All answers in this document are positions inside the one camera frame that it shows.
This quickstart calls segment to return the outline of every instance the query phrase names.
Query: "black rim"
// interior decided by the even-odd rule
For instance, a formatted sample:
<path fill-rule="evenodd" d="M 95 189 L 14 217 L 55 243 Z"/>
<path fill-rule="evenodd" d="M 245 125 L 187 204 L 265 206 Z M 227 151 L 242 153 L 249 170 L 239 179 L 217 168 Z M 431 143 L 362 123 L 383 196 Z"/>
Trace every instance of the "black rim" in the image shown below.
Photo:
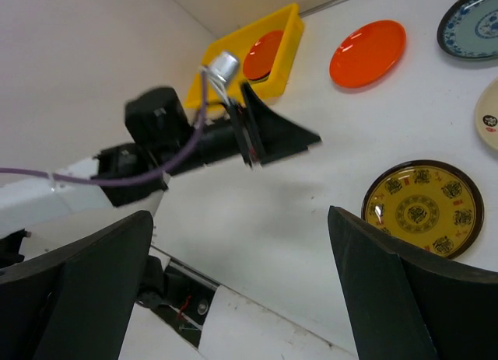
<path fill-rule="evenodd" d="M 382 181 L 391 176 L 393 173 L 398 172 L 399 170 L 415 166 L 433 166 L 436 168 L 441 168 L 442 170 L 446 170 L 447 172 L 455 175 L 458 179 L 464 182 L 465 185 L 467 185 L 468 189 L 470 190 L 472 197 L 474 198 L 475 202 L 474 228 L 472 229 L 472 232 L 468 236 L 467 240 L 458 248 L 458 250 L 456 250 L 454 253 L 446 257 L 447 259 L 453 259 L 454 257 L 457 257 L 458 255 L 461 255 L 463 252 L 465 252 L 474 243 L 475 239 L 481 232 L 482 224 L 484 223 L 484 201 L 482 199 L 481 192 L 477 188 L 477 185 L 475 185 L 474 181 L 472 181 L 472 179 L 469 176 L 467 176 L 466 173 L 464 173 L 455 166 L 439 162 L 437 160 L 412 160 L 410 162 L 398 164 L 397 166 L 390 168 L 389 170 L 382 173 L 372 183 L 372 185 L 370 185 L 370 188 L 366 191 L 365 198 L 363 199 L 363 203 L 361 206 L 361 219 L 363 221 L 366 221 L 366 207 L 368 205 L 368 200 Z"/>
<path fill-rule="evenodd" d="M 468 59 L 468 60 L 482 60 L 482 59 L 491 59 L 491 58 L 496 58 L 498 57 L 497 55 L 488 55 L 485 57 L 465 57 L 464 55 L 459 55 L 451 51 L 446 43 L 444 42 L 444 27 L 446 27 L 448 21 L 451 19 L 451 17 L 458 11 L 460 10 L 461 6 L 467 3 L 468 0 L 458 0 L 456 1 L 450 9 L 444 14 L 444 17 L 442 18 L 441 22 L 439 23 L 439 27 L 437 27 L 437 43 L 439 44 L 440 48 L 443 49 L 444 52 L 448 53 L 452 57 L 456 58 L 463 58 L 463 59 Z"/>

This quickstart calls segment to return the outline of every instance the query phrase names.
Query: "plate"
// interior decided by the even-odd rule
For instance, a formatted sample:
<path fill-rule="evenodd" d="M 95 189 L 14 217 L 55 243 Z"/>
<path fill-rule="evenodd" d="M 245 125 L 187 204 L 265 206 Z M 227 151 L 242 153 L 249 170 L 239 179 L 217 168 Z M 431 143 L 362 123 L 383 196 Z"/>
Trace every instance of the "plate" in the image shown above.
<path fill-rule="evenodd" d="M 498 79 L 479 97 L 475 106 L 475 127 L 482 140 L 498 150 Z"/>
<path fill-rule="evenodd" d="M 437 42 L 454 57 L 496 58 L 498 0 L 458 0 L 440 22 Z"/>
<path fill-rule="evenodd" d="M 359 88 L 385 75 L 401 58 L 406 32 L 393 20 L 379 20 L 346 38 L 330 61 L 330 77 L 338 86 Z"/>
<path fill-rule="evenodd" d="M 458 168 L 417 160 L 376 179 L 361 213 L 363 220 L 392 236 L 453 258 L 477 238 L 484 204 L 477 186 Z"/>
<path fill-rule="evenodd" d="M 282 36 L 283 31 L 276 30 L 268 32 L 254 43 L 242 67 L 242 72 L 248 80 L 262 81 L 270 75 Z"/>

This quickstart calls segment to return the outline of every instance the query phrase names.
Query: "yellow bin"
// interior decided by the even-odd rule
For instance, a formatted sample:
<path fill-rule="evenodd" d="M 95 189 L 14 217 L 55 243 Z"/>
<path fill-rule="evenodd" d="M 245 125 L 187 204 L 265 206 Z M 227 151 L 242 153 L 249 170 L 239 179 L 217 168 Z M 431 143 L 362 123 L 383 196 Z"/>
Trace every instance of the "yellow bin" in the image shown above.
<path fill-rule="evenodd" d="M 204 58 L 202 59 L 202 64 L 208 65 L 211 60 L 222 51 L 229 51 L 230 53 L 235 54 L 242 62 L 253 44 L 260 37 L 263 37 L 273 30 L 283 30 L 282 41 L 280 42 L 270 76 L 263 82 L 251 84 L 256 94 L 263 100 L 281 96 L 286 88 L 290 69 L 293 66 L 297 47 L 299 46 L 304 31 L 304 23 L 298 16 L 298 12 L 299 6 L 297 4 L 286 6 L 265 18 L 215 41 L 209 45 L 206 50 Z M 242 93 L 240 92 L 240 83 L 244 80 L 246 80 L 246 78 L 241 69 L 228 88 L 228 95 L 230 98 L 238 100 L 243 105 L 244 100 L 242 98 Z M 208 101 L 219 101 L 218 96 L 210 87 Z M 184 101 L 184 108 L 197 109 L 200 106 L 201 85 L 199 74 L 197 74 L 192 82 L 187 99 Z"/>

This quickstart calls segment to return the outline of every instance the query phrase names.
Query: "beige plate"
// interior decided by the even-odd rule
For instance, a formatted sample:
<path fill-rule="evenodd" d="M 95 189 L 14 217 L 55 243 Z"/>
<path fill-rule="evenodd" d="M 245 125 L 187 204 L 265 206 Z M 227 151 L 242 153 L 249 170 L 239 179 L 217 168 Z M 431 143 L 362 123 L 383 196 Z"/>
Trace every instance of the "beige plate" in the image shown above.
<path fill-rule="evenodd" d="M 475 106 L 475 127 L 482 140 L 498 150 L 498 79 L 489 84 Z"/>

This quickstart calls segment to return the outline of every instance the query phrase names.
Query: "cable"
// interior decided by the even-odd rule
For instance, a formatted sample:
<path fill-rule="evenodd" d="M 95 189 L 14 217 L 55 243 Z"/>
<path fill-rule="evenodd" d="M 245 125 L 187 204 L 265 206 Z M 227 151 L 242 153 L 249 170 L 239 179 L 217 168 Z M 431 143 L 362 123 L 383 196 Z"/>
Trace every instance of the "cable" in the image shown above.
<path fill-rule="evenodd" d="M 150 180 L 155 180 L 161 177 L 163 173 L 168 173 L 180 163 L 182 163 L 190 154 L 193 153 L 195 146 L 198 144 L 202 137 L 202 130 L 205 125 L 206 111 L 207 111 L 207 74 L 201 72 L 201 89 L 202 89 L 202 106 L 198 113 L 196 124 L 198 125 L 192 136 L 189 138 L 185 146 L 170 160 L 162 164 L 161 166 L 150 170 L 149 172 L 143 173 L 134 177 L 126 177 L 124 179 L 112 179 L 112 180 L 92 180 L 85 179 L 83 177 L 72 177 L 61 175 L 59 173 L 48 173 L 39 170 L 26 170 L 22 168 L 4 168 L 0 167 L 0 173 L 11 173 L 16 175 L 33 176 L 40 177 L 44 179 L 53 178 L 55 181 L 62 181 L 65 183 L 78 183 L 82 185 L 98 185 L 99 187 L 131 187 L 135 185 L 141 185 Z"/>

